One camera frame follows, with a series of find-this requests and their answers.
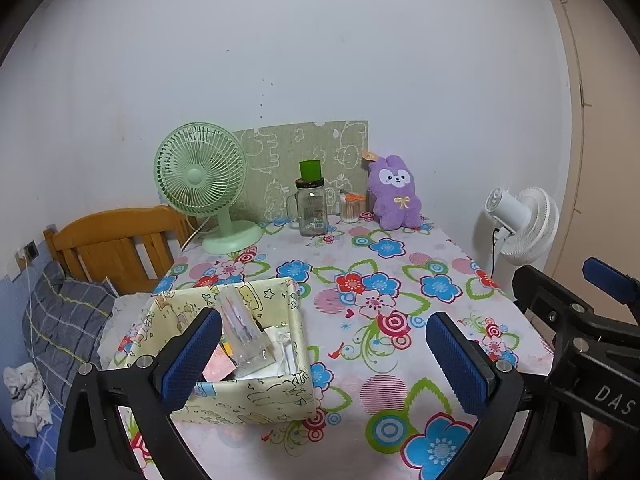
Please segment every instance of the green cap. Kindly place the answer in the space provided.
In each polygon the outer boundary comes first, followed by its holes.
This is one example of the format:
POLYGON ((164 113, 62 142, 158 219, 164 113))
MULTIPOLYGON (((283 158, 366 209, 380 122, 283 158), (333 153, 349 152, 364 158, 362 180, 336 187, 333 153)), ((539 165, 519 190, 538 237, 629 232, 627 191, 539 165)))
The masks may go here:
POLYGON ((320 180, 322 178, 322 169, 319 160, 302 160, 300 162, 300 177, 306 182, 320 180))

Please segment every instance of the blue wall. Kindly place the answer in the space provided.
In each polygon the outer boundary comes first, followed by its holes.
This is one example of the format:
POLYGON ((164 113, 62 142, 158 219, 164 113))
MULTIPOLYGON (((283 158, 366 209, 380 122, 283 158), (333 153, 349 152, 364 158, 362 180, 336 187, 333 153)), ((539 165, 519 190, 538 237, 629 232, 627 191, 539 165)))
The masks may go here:
MULTIPOLYGON (((42 275, 42 269, 51 261, 46 242, 38 246, 38 252, 39 256, 14 282, 7 276, 0 280, 0 371, 7 366, 15 368, 30 360, 22 339, 22 315, 29 305, 29 294, 42 275)), ((0 384, 0 419, 10 430, 11 398, 4 383, 0 384)))

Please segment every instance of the fan stand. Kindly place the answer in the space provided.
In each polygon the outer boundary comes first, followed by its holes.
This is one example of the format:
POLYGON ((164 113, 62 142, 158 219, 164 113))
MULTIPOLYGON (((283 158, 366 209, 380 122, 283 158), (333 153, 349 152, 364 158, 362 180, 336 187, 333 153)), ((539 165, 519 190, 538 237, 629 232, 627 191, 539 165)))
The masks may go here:
POLYGON ((248 220, 231 221, 229 208, 218 211, 218 227, 204 235, 202 249, 209 254, 241 251, 262 238, 262 229, 248 220))

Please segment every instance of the cotton swab container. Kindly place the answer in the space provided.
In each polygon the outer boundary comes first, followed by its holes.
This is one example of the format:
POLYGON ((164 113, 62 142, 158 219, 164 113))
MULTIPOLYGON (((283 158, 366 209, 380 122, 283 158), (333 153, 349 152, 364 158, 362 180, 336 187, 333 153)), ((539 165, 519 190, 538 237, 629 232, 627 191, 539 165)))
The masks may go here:
POLYGON ((360 213, 365 209, 366 197, 340 190, 340 220, 353 224, 360 219, 360 213))

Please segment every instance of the electric fan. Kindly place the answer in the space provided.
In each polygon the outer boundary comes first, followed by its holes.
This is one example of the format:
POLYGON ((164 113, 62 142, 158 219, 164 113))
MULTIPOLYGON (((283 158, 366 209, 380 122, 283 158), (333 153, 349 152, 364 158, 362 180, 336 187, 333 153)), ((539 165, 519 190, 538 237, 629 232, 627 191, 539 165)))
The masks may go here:
POLYGON ((558 230, 558 206, 539 187, 527 187, 515 197, 495 188, 484 206, 502 228, 495 240, 505 238, 500 254, 515 266, 528 265, 551 247, 558 230))
POLYGON ((200 218, 218 216, 218 227, 202 240, 207 253, 239 251, 262 237, 255 223, 229 217, 229 206, 244 186, 246 161, 240 144, 224 128, 189 123, 172 131, 158 148, 154 176, 174 209, 200 218))

